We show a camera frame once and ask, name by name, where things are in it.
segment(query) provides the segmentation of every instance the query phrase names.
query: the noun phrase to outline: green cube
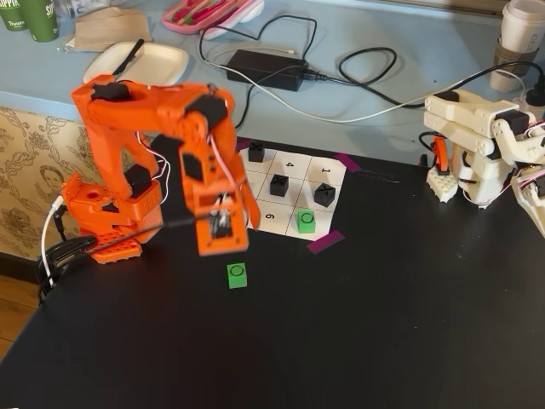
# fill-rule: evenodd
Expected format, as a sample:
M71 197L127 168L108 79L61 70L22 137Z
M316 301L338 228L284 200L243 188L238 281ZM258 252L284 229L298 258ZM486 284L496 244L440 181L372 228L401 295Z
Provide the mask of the green cube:
M316 221L314 220L314 210L297 211L297 230L299 233L314 233Z
M246 266L243 262L227 265L227 278L229 280L229 288L240 288L247 285Z

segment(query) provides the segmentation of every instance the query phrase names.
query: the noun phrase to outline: white robot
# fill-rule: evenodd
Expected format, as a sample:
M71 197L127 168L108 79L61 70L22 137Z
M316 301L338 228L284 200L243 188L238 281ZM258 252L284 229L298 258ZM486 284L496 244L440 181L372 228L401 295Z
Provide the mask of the white robot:
M452 144L450 159L438 155L427 173L427 183L441 202L460 187L467 199L486 208L511 178L517 201L545 237L545 123L512 102L490 102L457 89L426 99L424 124ZM438 153L443 140L435 141Z

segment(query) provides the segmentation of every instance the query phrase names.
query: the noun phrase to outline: paper grid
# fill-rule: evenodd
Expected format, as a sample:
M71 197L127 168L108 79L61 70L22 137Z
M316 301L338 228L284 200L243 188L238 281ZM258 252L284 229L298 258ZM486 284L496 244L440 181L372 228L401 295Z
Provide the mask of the paper grid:
M283 234L299 239L315 240L330 232L337 200L341 195L346 167L336 159L319 158L299 153L265 150L263 162L250 162L248 148L240 151L246 176L261 211L258 230ZM288 176L288 192L281 198L269 193L274 175ZM336 196L329 207L314 202L314 191L321 183L336 189ZM298 210L314 210L315 233L297 231Z

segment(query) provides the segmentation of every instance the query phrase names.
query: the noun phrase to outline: power adapter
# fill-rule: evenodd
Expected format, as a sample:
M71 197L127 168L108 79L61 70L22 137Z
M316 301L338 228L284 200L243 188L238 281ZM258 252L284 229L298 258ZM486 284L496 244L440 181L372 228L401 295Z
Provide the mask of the power adapter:
M239 49L225 66L243 73L246 77L264 87L297 91L303 82L303 74L308 64L296 58ZM263 78L283 68L285 70L263 80ZM231 71L227 71L227 78L240 83L249 82L246 78Z

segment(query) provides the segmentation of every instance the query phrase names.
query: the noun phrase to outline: floral wallpaper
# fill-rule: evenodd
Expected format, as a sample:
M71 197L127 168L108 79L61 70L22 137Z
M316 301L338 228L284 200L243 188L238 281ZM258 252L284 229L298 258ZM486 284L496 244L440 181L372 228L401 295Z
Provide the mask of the floral wallpaper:
M123 152L125 169L131 163ZM37 258L45 216L74 171L102 183L81 124L0 107L0 252ZM63 222L66 237L78 235L70 216ZM46 247L59 241L51 222Z

